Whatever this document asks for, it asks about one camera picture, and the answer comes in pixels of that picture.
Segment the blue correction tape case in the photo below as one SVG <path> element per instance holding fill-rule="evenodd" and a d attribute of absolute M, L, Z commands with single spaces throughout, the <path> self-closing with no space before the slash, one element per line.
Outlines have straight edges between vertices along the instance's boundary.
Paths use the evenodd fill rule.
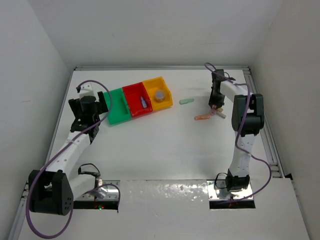
<path fill-rule="evenodd" d="M 145 99 L 144 99 L 142 96 L 140 97 L 140 101 L 141 101 L 142 107 L 143 107 L 144 109 L 146 109 L 146 108 L 148 107 L 148 105 L 147 105 Z"/>

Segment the round tape roll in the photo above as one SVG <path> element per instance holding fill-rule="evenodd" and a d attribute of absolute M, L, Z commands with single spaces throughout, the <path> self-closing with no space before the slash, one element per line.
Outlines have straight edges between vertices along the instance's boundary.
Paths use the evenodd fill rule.
<path fill-rule="evenodd" d="M 165 100 L 166 98 L 166 93 L 164 90 L 162 89 L 158 89 L 155 91 L 155 95 L 154 95 L 154 98 L 155 100 L 158 102 L 158 103 L 161 103 Z"/>

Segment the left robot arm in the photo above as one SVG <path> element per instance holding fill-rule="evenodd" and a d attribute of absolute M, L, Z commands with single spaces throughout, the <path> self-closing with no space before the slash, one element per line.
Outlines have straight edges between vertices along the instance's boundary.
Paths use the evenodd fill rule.
<path fill-rule="evenodd" d="M 45 170 L 33 170 L 28 177 L 29 211 L 33 213 L 67 215 L 73 202 L 98 185 L 100 173 L 71 172 L 84 150 L 90 146 L 99 132 L 100 115 L 109 111 L 103 92 L 80 95 L 70 99 L 74 114 L 67 140 Z"/>

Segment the pink correction tape case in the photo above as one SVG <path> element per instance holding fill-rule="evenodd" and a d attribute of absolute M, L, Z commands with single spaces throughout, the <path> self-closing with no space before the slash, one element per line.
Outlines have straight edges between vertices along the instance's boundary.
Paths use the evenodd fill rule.
<path fill-rule="evenodd" d="M 217 108 L 216 108 L 215 105 L 213 105 L 213 106 L 211 107 L 211 110 L 210 110 L 210 115 L 211 115 L 211 116 L 214 116 L 214 115 L 216 114 L 216 112 L 217 112 Z"/>

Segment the grey eraser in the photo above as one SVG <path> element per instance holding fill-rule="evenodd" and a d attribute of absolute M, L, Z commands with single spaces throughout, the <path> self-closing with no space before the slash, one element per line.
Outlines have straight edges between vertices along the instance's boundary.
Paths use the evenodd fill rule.
<path fill-rule="evenodd" d="M 217 111 L 216 114 L 217 114 L 218 116 L 220 116 L 221 118 L 223 118 L 223 119 L 226 118 L 226 115 L 223 114 L 222 112 Z"/>

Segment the green plastic bin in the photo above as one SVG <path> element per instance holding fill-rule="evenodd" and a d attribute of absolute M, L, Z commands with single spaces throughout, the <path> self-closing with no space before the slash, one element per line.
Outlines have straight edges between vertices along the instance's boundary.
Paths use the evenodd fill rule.
<path fill-rule="evenodd" d="M 107 107 L 111 109 L 107 117 L 109 124 L 116 125 L 130 120 L 132 116 L 123 89 L 111 90 L 110 94 L 112 102 L 109 94 L 107 92 L 103 93 Z"/>

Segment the orange correction tape case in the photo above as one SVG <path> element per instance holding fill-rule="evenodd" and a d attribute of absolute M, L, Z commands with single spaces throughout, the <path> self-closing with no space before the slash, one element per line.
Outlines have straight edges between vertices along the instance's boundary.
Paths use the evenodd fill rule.
<path fill-rule="evenodd" d="M 194 117 L 195 121 L 200 121 L 200 120 L 208 120 L 211 118 L 210 114 L 202 114 L 202 115 L 197 115 Z"/>

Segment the green correction tape case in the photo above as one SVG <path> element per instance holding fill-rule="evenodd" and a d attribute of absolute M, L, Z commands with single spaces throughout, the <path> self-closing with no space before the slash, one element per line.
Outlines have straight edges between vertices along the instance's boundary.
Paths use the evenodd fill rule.
<path fill-rule="evenodd" d="M 185 99 L 179 100 L 180 105 L 184 105 L 184 104 L 188 104 L 188 103 L 192 103 L 192 102 L 194 102 L 194 98 L 185 98 Z"/>

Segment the red plastic bin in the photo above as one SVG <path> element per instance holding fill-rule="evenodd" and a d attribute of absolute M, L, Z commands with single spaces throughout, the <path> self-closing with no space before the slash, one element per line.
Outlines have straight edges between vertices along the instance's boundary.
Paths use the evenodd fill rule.
<path fill-rule="evenodd" d="M 132 118 L 137 118 L 153 111 L 150 98 L 142 82 L 124 86 L 122 89 Z M 147 108 L 143 108 L 141 97 L 146 101 Z"/>

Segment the yellow plastic bin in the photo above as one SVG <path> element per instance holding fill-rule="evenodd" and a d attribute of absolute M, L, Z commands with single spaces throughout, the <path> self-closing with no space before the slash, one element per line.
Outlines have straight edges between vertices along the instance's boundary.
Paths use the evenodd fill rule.
<path fill-rule="evenodd" d="M 154 112 L 173 105 L 172 94 L 162 76 L 144 80 L 142 83 L 147 91 Z"/>

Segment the aluminium frame rail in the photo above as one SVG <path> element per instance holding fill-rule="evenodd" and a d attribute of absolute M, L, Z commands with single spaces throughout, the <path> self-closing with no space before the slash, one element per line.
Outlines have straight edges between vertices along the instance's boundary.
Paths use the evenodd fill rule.
<path fill-rule="evenodd" d="M 252 71 L 249 67 L 243 70 L 243 75 L 246 83 L 250 85 L 252 92 L 254 94 L 259 94 L 260 91 L 255 83 Z M 284 178 L 285 173 L 283 170 L 283 166 L 279 157 L 276 143 L 273 138 L 266 114 L 264 115 L 264 127 L 260 132 L 261 132 L 261 138 L 262 138 L 264 150 L 266 153 L 266 158 L 269 165 L 271 166 L 272 177 Z"/>
<path fill-rule="evenodd" d="M 203 65 L 77 66 L 74 71 L 207 70 Z"/>

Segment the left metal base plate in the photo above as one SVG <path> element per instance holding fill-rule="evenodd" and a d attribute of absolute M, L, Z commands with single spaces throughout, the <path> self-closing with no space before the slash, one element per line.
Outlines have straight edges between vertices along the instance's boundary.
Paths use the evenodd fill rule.
<path fill-rule="evenodd" d="M 100 189 L 91 192 L 86 193 L 78 198 L 76 198 L 74 201 L 118 201 L 119 200 L 119 191 L 118 188 L 120 188 L 120 180 L 103 180 L 102 184 L 106 186 L 101 187 Z"/>

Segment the metal base plate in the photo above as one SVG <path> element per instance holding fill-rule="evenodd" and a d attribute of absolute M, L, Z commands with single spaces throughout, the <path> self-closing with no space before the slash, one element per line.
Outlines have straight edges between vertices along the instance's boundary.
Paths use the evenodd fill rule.
<path fill-rule="evenodd" d="M 224 179 L 208 180 L 207 181 L 208 199 L 211 202 L 240 200 L 250 196 L 253 193 L 251 184 L 249 183 L 246 189 L 227 190 Z"/>
<path fill-rule="evenodd" d="M 78 198 L 76 198 L 74 201 L 118 201 L 119 200 L 119 191 L 118 188 L 120 188 L 120 180 L 103 180 L 102 184 L 106 186 L 101 187 L 100 189 L 91 192 L 86 193 Z"/>

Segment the aluminium frame rail right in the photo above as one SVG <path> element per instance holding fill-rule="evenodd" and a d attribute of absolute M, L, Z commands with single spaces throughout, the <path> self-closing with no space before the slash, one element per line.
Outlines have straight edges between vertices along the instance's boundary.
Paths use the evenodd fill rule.
<path fill-rule="evenodd" d="M 249 67 L 243 70 L 243 75 L 246 83 L 250 85 L 252 92 L 254 94 L 259 94 L 260 91 L 255 83 L 252 71 Z M 264 115 L 264 127 L 260 132 L 261 132 L 261 138 L 262 138 L 264 150 L 266 153 L 266 158 L 269 165 L 271 166 L 272 177 L 284 178 L 285 173 L 283 170 L 283 166 L 279 157 L 276 143 L 273 138 L 266 114 Z"/>

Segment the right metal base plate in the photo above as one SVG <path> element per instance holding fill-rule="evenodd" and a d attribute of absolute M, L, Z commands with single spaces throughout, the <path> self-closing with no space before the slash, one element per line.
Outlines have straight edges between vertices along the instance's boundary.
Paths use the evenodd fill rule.
<path fill-rule="evenodd" d="M 227 190 L 224 179 L 208 180 L 207 181 L 208 199 L 211 202 L 240 200 L 250 196 L 253 193 L 251 184 L 249 183 L 246 189 Z"/>

